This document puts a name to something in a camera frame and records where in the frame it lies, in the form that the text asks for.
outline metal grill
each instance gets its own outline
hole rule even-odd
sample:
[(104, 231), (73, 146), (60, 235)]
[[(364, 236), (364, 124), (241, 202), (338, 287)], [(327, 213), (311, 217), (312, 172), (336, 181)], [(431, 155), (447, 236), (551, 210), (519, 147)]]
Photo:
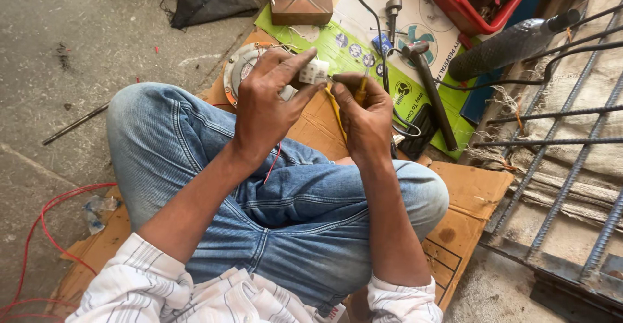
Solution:
[[(605, 31), (612, 31), (615, 29), (619, 14), (619, 9), (612, 14), (611, 20)], [(606, 38), (607, 36), (602, 37), (599, 40), (599, 43), (604, 43)], [(490, 145), (505, 146), (506, 148), (502, 152), (502, 157), (504, 159), (506, 159), (510, 153), (512, 146), (538, 146), (538, 151), (536, 152), (533, 161), (530, 163), (523, 180), (519, 183), (516, 191), (510, 198), (510, 201), (506, 207), (503, 208), (502, 215), (497, 224), (495, 224), (493, 232), (483, 232), (480, 239), (480, 245), (532, 269), (535, 273), (537, 281), (530, 297), (573, 322), (623, 321), (623, 281), (615, 276), (604, 273), (603, 267), (602, 271), (597, 269), (597, 265), (602, 260), (604, 249), (612, 236), (612, 232), (615, 230), (615, 227), (619, 223), (623, 214), (623, 190), (620, 192), (619, 197), (615, 201), (614, 206), (612, 207), (612, 210), (592, 248), (592, 251), (583, 266), (540, 251), (543, 240), (548, 235), (553, 220), (562, 208), (565, 199), (580, 172), (580, 169), (584, 165), (584, 162), (591, 151), (591, 146), (593, 144), (623, 142), (623, 137), (598, 137), (608, 113), (623, 109), (623, 105), (614, 105), (619, 98), (621, 90), (623, 89), (623, 72), (621, 73), (619, 80), (612, 89), (612, 92), (603, 107), (582, 109), (579, 111), (569, 110), (580, 89), (586, 82), (589, 73), (593, 69), (600, 52), (601, 51), (594, 51), (591, 54), (586, 66), (580, 73), (578, 81), (575, 83), (575, 86), (571, 90), (560, 112), (532, 115), (532, 111), (536, 107), (537, 102), (540, 100), (548, 85), (542, 85), (537, 90), (534, 99), (526, 109), (525, 115), (520, 117), (520, 119), (531, 120), (541, 119), (544, 117), (554, 118), (555, 120), (549, 129), (549, 132), (543, 140), (518, 141), (517, 138), (520, 131), (518, 128), (508, 142), (486, 142), (474, 144), (476, 147)], [(595, 121), (587, 138), (577, 140), (553, 140), (563, 117), (589, 113), (599, 113), (599, 117)], [(516, 118), (490, 120), (487, 124), (509, 122), (513, 120), (516, 120)], [(577, 159), (570, 168), (565, 182), (562, 184), (562, 187), (553, 201), (553, 204), (549, 208), (548, 215), (541, 224), (541, 228), (539, 229), (533, 243), (531, 246), (526, 246), (503, 237), (502, 232), (505, 229), (509, 216), (516, 208), (519, 199), (528, 185), (528, 182), (530, 182), (534, 172), (538, 168), (543, 156), (551, 144), (584, 145), (581, 148)], [(609, 255), (606, 263), (614, 263), (615, 266), (621, 268), (623, 265), (623, 258)]]

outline hammer head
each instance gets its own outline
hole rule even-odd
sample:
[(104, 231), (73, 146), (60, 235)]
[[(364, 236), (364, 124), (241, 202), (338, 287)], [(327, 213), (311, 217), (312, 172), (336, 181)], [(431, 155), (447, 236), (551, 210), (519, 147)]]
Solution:
[(428, 51), (429, 46), (427, 41), (416, 41), (415, 43), (402, 47), (401, 53), (403, 57), (409, 59)]

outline red wire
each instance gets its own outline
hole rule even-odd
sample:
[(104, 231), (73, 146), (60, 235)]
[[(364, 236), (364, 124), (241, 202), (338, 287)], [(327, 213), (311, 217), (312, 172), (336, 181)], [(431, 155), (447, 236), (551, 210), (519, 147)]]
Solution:
[(58, 303), (58, 304), (66, 305), (66, 306), (71, 306), (71, 307), (73, 307), (75, 309), (78, 308), (78, 305), (74, 305), (72, 303), (68, 303), (68, 302), (63, 301), (63, 300), (55, 300), (55, 299), (27, 299), (27, 300), (21, 300), (21, 301), (18, 301), (16, 303), (13, 303), (13, 304), (6, 305), (6, 306), (0, 308), (0, 311), (4, 311), (6, 309), (10, 309), (11, 307), (13, 307), (15, 305), (29, 303), (31, 301), (46, 301), (48, 303)]
[(277, 158), (279, 158), (279, 154), (281, 154), (281, 142), (279, 142), (279, 150), (276, 152), (275, 160), (273, 161), (273, 164), (270, 166), (269, 173), (266, 175), (266, 178), (264, 179), (264, 184), (266, 184), (266, 181), (269, 180), (270, 172), (272, 171), (273, 166), (275, 166), (275, 162)]
[(38, 313), (22, 313), (22, 314), (14, 314), (9, 317), (6, 317), (2, 320), (2, 322), (6, 322), (9, 319), (20, 318), (20, 317), (44, 317), (44, 318), (56, 318), (63, 321), (63, 317), (57, 316), (55, 314), (38, 314)]
[[(65, 201), (65, 200), (67, 200), (67, 199), (69, 199), (69, 198), (71, 198), (71, 197), (73, 197), (73, 196), (75, 196), (75, 195), (82, 194), (82, 193), (84, 193), (84, 192), (88, 192), (88, 191), (90, 191), (90, 190), (98, 189), (98, 188), (101, 188), (101, 187), (103, 187), (103, 186), (113, 186), (113, 185), (116, 185), (116, 184), (99, 184), (99, 186), (98, 186), (98, 187), (94, 187), (94, 188), (90, 188), (90, 189), (84, 189), (84, 190), (81, 190), (80, 192), (74, 193), (74, 194), (70, 195), (69, 197), (66, 197), (66, 198), (60, 199), (60, 200), (56, 201), (54, 204), (49, 205), (49, 204), (50, 204), (50, 203), (54, 200), (54, 199), (52, 199), (52, 200), (48, 201), (48, 202), (47, 202), (47, 204), (45, 204), (45, 206), (44, 206), (44, 207), (43, 207), (43, 209), (41, 210), (41, 215), (39, 216), (39, 217), (40, 217), (40, 219), (41, 219), (41, 226), (43, 227), (43, 232), (45, 232), (45, 235), (48, 237), (48, 239), (50, 239), (50, 241), (52, 242), (52, 244), (53, 244), (53, 245), (54, 245), (54, 246), (55, 246), (58, 250), (60, 250), (60, 252), (62, 252), (63, 254), (67, 255), (68, 257), (71, 257), (72, 259), (74, 259), (74, 260), (75, 260), (75, 261), (77, 261), (78, 263), (80, 263), (80, 264), (84, 265), (84, 266), (85, 266), (86, 268), (88, 268), (91, 272), (93, 272), (93, 274), (94, 274), (94, 275), (96, 275), (96, 276), (97, 276), (97, 272), (96, 272), (93, 268), (91, 268), (91, 266), (90, 266), (90, 265), (86, 264), (84, 261), (82, 261), (82, 260), (81, 260), (81, 259), (79, 259), (78, 257), (76, 257), (76, 256), (74, 256), (74, 255), (72, 255), (72, 254), (68, 253), (65, 249), (63, 249), (62, 247), (60, 247), (60, 245), (58, 245), (58, 244), (56, 243), (56, 241), (54, 241), (54, 239), (53, 239), (53, 238), (52, 238), (52, 236), (50, 235), (50, 232), (48, 232), (47, 227), (45, 226), (45, 220), (43, 219), (43, 216), (44, 216), (44, 215), (45, 215), (45, 213), (46, 213), (48, 210), (50, 210), (52, 207), (56, 206), (57, 204), (61, 203), (62, 201)], [(77, 190), (80, 190), (80, 188), (74, 189), (73, 191), (70, 191), (70, 192), (66, 192), (66, 193), (61, 194), (61, 195), (59, 195), (59, 196), (66, 195), (66, 194), (69, 194), (69, 193), (71, 193), (71, 192), (75, 192), (75, 191), (77, 191)]]
[[(26, 237), (26, 244), (24, 245), (24, 260), (22, 262), (22, 273), (20, 274), (19, 277), (19, 284), (18, 284), (18, 289), (16, 290), (15, 296), (13, 297), (12, 302), (7, 305), (4, 306), (0, 309), (0, 311), (4, 311), (2, 314), (0, 314), (0, 319), (2, 317), (4, 317), (4, 315), (6, 315), (7, 313), (9, 313), (9, 311), (11, 310), (11, 308), (15, 305), (21, 304), (21, 303), (27, 303), (29, 301), (54, 301), (54, 302), (58, 302), (60, 304), (64, 304), (64, 305), (68, 305), (68, 306), (72, 306), (75, 307), (74, 304), (72, 303), (68, 303), (66, 301), (62, 301), (62, 300), (53, 300), (53, 299), (29, 299), (29, 300), (23, 300), (18, 302), (18, 297), (20, 295), (20, 293), (22, 292), (22, 287), (24, 285), (24, 276), (26, 275), (26, 264), (27, 264), (27, 260), (28, 260), (28, 246), (29, 243), (31, 241), (32, 238), (32, 234), (35, 230), (35, 227), (37, 226), (37, 223), (39, 222), (39, 220), (41, 220), (41, 224), (43, 225), (43, 230), (45, 232), (45, 235), (47, 235), (47, 237), (52, 241), (52, 243), (59, 248), (59, 250), (61, 250), (64, 254), (69, 255), (70, 257), (76, 259), (79, 263), (84, 264), (85, 266), (87, 266), (93, 273), (95, 273), (95, 271), (89, 267), (89, 265), (85, 264), (84, 262), (82, 262), (82, 260), (78, 259), (77, 257), (75, 257), (74, 255), (71, 255), (69, 253), (67, 253), (64, 249), (62, 249), (61, 247), (59, 247), (59, 245), (54, 241), (54, 239), (52, 239), (52, 236), (50, 235), (50, 233), (47, 231), (47, 228), (45, 227), (45, 224), (43, 222), (43, 215), (45, 215), (46, 212), (48, 212), (52, 207), (54, 207), (55, 205), (57, 205), (58, 203), (67, 200), (75, 195), (78, 194), (82, 194), (84, 192), (89, 192), (91, 190), (95, 190), (95, 189), (99, 189), (99, 188), (103, 188), (106, 186), (115, 186), (116, 183), (107, 183), (107, 184), (94, 184), (94, 185), (88, 185), (88, 186), (82, 186), (80, 188), (76, 188), (74, 190), (70, 190), (69, 192), (65, 192), (62, 193), (61, 195), (58, 195), (54, 198), (52, 198), (50, 201), (48, 201), (45, 206), (43, 207), (43, 209), (41, 210), (41, 213), (39, 214), (39, 216), (37, 217), (37, 219), (35, 220), (35, 222), (32, 224), (30, 231), (28, 231), (28, 236)], [(60, 197), (63, 197), (67, 194), (73, 193), (73, 192), (77, 192), (74, 194), (71, 194), (70, 196), (68, 196), (67, 198), (63, 198), (61, 200), (58, 200), (57, 202), (55, 202), (54, 204), (51, 204), (54, 200), (59, 199)], [(51, 315), (44, 315), (44, 316), (49, 316), (51, 318), (57, 318), (58, 316), (51, 316)], [(23, 317), (23, 315), (13, 315), (13, 316), (9, 316), (6, 319), (11, 319), (11, 318), (17, 318), (17, 317)]]

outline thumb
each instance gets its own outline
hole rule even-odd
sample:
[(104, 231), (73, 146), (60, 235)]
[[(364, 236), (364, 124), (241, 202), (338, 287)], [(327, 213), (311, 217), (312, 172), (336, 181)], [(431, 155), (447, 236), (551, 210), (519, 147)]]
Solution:
[(316, 95), (316, 92), (322, 90), (326, 87), (326, 81), (314, 84), (307, 85), (301, 88), (294, 97), (290, 100), (290, 104), (294, 106), (295, 110), (298, 112), (302, 112), (307, 103)]
[(354, 116), (359, 110), (364, 110), (354, 101), (353, 95), (348, 88), (340, 82), (336, 82), (331, 88), (331, 94), (335, 97), (339, 108), (348, 116)]

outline hand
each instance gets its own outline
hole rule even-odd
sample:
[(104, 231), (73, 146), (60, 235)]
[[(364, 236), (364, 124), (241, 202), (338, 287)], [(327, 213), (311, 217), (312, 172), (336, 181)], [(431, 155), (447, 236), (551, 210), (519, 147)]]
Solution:
[[(297, 56), (282, 49), (269, 48), (240, 84), (232, 146), (239, 156), (256, 168), (284, 139), (316, 92), (326, 87), (326, 82), (301, 87), (298, 80), (292, 81), (314, 56), (316, 48)], [(279, 96), (279, 91), (291, 81), (292, 86), (300, 89), (286, 102)]]
[(352, 93), (361, 85), (363, 74), (345, 72), (336, 74), (331, 88), (339, 105), (342, 128), (347, 133), (347, 148), (354, 163), (361, 168), (379, 159), (391, 160), (391, 98), (373, 78), (368, 76), (364, 107), (354, 101)]

